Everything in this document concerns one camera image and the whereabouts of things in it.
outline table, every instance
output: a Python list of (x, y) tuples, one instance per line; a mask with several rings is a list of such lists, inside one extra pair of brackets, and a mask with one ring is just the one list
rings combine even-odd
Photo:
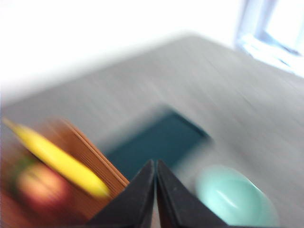
[[(93, 143), (109, 148), (153, 118), (151, 110), (160, 104), (170, 105), (214, 140), (175, 170), (191, 191), (202, 169), (224, 164), (272, 200), (282, 226), (302, 226), (304, 80), (201, 37), (184, 36), (92, 70), (2, 107), (2, 116), (30, 126), (61, 116)], [(5, 146), (12, 135), (1, 130)]]

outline black object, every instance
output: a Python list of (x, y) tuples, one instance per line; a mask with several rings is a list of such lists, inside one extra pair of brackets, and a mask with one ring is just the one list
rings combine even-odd
[(131, 180), (147, 160), (161, 159), (174, 168), (198, 143), (209, 141), (210, 137), (202, 129), (165, 108), (165, 114), (157, 121), (106, 154), (111, 163)]
[[(160, 160), (156, 181), (162, 228), (254, 228), (227, 225), (194, 197)], [(86, 225), (65, 228), (149, 228), (153, 199), (154, 164), (149, 161), (126, 189)]]

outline blurry objects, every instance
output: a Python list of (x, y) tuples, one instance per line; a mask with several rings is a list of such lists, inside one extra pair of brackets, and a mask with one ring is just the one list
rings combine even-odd
[[(28, 177), (28, 175), (24, 171), (28, 171), (27, 168), (36, 166), (36, 163), (42, 163), (12, 137), (12, 140), (6, 141), (1, 148), (1, 153), (3, 153), (1, 155), (1, 224), (5, 224), (4, 227), (36, 228), (84, 224), (128, 185), (128, 180), (96, 149), (81, 131), (68, 121), (51, 120), (43, 123), (37, 129), (50, 142), (83, 163), (98, 178), (102, 179), (109, 188), (109, 197), (94, 198), (65, 180), (69, 193), (74, 200), (66, 200), (66, 204), (62, 209), (58, 206), (60, 213), (34, 212), (30, 209), (32, 206), (30, 207), (29, 203), (22, 203), (21, 200), (31, 201), (34, 204), (34, 199), (25, 199), (24, 195), (27, 193), (19, 194), (20, 198), (17, 198), (17, 186), (19, 189), (22, 188), (26, 191), (24, 186), (29, 186), (25, 184), (26, 182), (38, 185), (38, 181), (25, 180), (25, 176)], [(11, 177), (13, 177), (13, 173), (15, 173), (15, 182), (17, 181), (18, 185), (12, 185)], [(46, 176), (48, 172), (38, 169), (35, 173), (39, 174), (41, 182), (43, 182), (45, 180), (42, 176)], [(16, 193), (12, 193), (12, 186), (14, 186)], [(33, 190), (35, 197), (38, 197), (37, 192), (35, 192), (38, 188), (37, 186)], [(59, 186), (57, 188), (54, 186), (54, 188), (58, 191), (61, 189)]]
[(209, 141), (202, 129), (165, 107), (164, 115), (106, 154), (131, 179), (149, 159), (162, 159), (172, 168), (199, 143)]
[(28, 167), (37, 162), (33, 156), (23, 156), (19, 159), (13, 166), (9, 169), (9, 174), (6, 177), (6, 181), (8, 183), (8, 191), (15, 197), (18, 196), (18, 189), (17, 189), (17, 179), (19, 178), (20, 174)]
[(42, 135), (5, 118), (3, 122), (35, 156), (94, 197), (109, 195), (108, 187), (89, 168)]
[(253, 58), (304, 77), (304, 3), (248, 0), (236, 45)]
[(303, 56), (295, 55), (284, 48), (259, 41), (250, 34), (241, 37), (238, 43), (240, 47), (253, 58), (304, 77)]
[(87, 222), (88, 227), (150, 228), (154, 189), (154, 163), (150, 160), (115, 200)]
[(161, 160), (157, 161), (157, 203), (162, 228), (226, 227), (194, 197)]
[(197, 179), (198, 198), (229, 225), (278, 227), (277, 212), (250, 180), (224, 166), (206, 169)]
[(67, 181), (42, 163), (28, 166), (16, 179), (18, 197), (40, 215), (63, 213), (73, 204)]

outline wooden surface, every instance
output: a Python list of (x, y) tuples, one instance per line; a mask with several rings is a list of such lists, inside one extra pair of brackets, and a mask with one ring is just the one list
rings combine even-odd
[[(176, 169), (194, 190), (211, 164), (233, 167), (274, 203), (284, 227), (304, 224), (304, 80), (195, 36), (2, 108), (24, 124), (69, 119), (110, 148), (168, 104), (214, 140)], [(11, 134), (1, 128), (2, 145)]]

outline mint green object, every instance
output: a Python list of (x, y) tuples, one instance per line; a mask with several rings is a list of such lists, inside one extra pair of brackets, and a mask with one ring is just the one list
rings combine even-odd
[(206, 169), (197, 179), (196, 192), (199, 200), (229, 225), (279, 226), (271, 201), (234, 169), (224, 166)]

